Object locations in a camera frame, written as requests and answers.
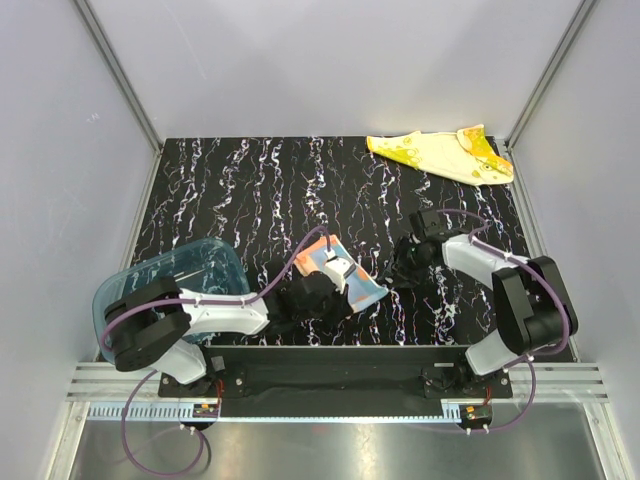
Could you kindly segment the orange polka dot towel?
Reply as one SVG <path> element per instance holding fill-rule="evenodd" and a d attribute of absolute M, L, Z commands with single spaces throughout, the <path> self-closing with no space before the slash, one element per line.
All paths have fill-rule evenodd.
<path fill-rule="evenodd" d="M 322 272 L 329 250 L 333 250 L 339 257 L 352 260 L 356 264 L 356 270 L 348 277 L 347 287 L 341 294 L 342 296 L 346 296 L 347 303 L 354 313 L 366 310 L 388 295 L 389 289 L 378 284 L 376 280 L 355 261 L 336 235 L 330 236 L 330 248 L 327 248 L 326 239 L 321 238 L 311 246 L 302 250 L 295 256 L 294 265 L 304 277 L 317 277 L 320 275 L 322 279 L 329 281 L 329 287 L 334 292 L 339 293 L 333 282 Z"/>

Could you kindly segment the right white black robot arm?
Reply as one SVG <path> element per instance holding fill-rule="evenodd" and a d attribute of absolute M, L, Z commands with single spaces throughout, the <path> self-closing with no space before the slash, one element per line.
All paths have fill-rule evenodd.
<path fill-rule="evenodd" d="M 575 312 L 551 258 L 513 255 L 460 230 L 400 238 L 379 279 L 394 289 L 413 289 L 437 260 L 492 291 L 496 328 L 469 346 L 442 380 L 426 378 L 427 386 L 476 396 L 497 372 L 563 350 L 577 330 Z"/>

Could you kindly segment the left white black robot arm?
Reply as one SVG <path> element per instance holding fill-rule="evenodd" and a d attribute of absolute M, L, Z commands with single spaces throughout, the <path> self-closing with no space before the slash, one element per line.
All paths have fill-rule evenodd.
<path fill-rule="evenodd" d="M 216 372 L 201 343 L 212 334 L 281 335 L 316 319 L 330 324 L 354 313 L 350 287 L 314 272 L 263 291 L 205 294 L 161 277 L 93 316 L 101 353 L 120 372 L 153 368 L 196 396 L 215 386 Z"/>

